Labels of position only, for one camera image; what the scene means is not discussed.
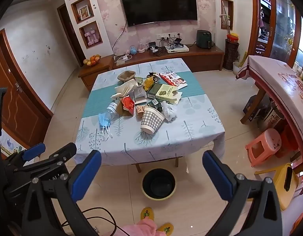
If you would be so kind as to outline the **blue face mask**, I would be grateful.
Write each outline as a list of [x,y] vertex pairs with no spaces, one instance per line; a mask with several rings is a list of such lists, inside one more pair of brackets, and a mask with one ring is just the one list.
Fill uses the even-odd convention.
[[112,138],[112,133],[110,132],[111,114],[109,112],[100,113],[98,119],[104,141],[107,141],[109,138]]

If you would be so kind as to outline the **clear plastic water bottle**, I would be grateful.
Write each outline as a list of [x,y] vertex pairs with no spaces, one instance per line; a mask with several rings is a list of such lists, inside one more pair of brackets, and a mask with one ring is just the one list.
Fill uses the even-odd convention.
[[112,120],[117,115],[118,101],[111,102],[106,109],[106,118]]

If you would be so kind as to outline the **red cigarette box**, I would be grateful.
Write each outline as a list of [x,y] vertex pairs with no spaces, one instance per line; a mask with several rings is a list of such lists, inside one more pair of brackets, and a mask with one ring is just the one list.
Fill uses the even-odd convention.
[[134,114],[135,103],[130,96],[123,97],[121,100],[123,110],[129,112],[132,116]]

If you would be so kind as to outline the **beige green milk carton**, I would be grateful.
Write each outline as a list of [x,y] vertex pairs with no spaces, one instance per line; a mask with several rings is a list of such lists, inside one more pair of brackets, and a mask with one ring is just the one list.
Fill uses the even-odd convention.
[[137,105],[136,106],[136,116],[141,119],[145,111],[146,105]]

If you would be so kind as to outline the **grey checked paper cup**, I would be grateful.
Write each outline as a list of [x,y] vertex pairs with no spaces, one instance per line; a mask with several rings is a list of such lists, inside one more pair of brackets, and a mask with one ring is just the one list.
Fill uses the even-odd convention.
[[141,120],[141,130],[153,135],[162,125],[165,117],[155,108],[146,107]]

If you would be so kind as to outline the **beige paper bag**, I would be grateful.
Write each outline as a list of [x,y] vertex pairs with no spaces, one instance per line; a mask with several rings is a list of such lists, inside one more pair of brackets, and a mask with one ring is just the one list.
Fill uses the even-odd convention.
[[131,79],[120,86],[115,87],[115,94],[110,98],[113,100],[117,100],[118,98],[123,98],[128,96],[132,91],[134,91],[138,87],[138,83],[135,79]]

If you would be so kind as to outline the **white small carton box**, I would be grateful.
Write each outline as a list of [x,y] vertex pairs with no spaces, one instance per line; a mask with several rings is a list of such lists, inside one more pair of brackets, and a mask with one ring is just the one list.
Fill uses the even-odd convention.
[[143,86],[139,86],[134,90],[134,103],[139,105],[147,102],[147,94]]

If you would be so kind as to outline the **brown paper pulp bowl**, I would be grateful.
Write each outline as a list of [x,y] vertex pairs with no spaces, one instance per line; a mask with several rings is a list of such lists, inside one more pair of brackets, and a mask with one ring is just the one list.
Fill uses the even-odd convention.
[[136,75],[135,71],[126,70],[117,76],[117,79],[121,82],[127,82],[131,79],[134,79]]

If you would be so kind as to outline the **white plastic wrapper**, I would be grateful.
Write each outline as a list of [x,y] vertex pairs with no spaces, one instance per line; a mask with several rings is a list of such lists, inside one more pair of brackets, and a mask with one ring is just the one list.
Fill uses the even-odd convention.
[[176,118],[177,106],[175,104],[168,104],[162,101],[162,114],[167,122],[171,122]]

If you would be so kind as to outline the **yellow snack wrapper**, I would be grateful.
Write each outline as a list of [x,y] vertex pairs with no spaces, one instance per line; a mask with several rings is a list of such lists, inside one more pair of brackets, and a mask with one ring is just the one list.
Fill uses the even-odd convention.
[[154,84],[153,76],[147,77],[143,82],[143,88],[147,92]]

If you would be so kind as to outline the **pink plastic stool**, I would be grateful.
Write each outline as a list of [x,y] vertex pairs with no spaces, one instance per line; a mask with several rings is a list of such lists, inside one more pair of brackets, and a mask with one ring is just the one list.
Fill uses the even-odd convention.
[[252,167],[263,163],[282,147],[282,139],[278,131],[269,128],[245,146]]

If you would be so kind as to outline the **right yellow slipper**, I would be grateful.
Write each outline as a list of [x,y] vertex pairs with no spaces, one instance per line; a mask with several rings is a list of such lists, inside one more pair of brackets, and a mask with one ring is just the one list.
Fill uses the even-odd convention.
[[156,233],[160,236],[170,236],[173,233],[173,230],[173,224],[165,223],[156,230]]

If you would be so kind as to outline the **fruit bowl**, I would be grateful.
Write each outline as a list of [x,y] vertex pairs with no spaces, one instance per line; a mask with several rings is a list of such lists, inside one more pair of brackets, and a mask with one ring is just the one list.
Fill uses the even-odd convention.
[[84,59],[83,64],[87,67],[97,65],[101,59],[99,54],[91,56],[89,59]]

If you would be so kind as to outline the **white set-top box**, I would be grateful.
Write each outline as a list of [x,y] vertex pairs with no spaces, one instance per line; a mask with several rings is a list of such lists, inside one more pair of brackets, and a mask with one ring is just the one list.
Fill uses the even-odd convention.
[[189,52],[189,47],[186,45],[167,45],[166,47],[167,53],[173,54],[173,53],[181,53],[181,52]]

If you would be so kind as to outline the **dark green air fryer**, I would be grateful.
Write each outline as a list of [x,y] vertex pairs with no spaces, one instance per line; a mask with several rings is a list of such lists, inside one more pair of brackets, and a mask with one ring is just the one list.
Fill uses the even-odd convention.
[[210,49],[212,47],[212,34],[207,30],[198,30],[196,33],[196,46],[200,49]]

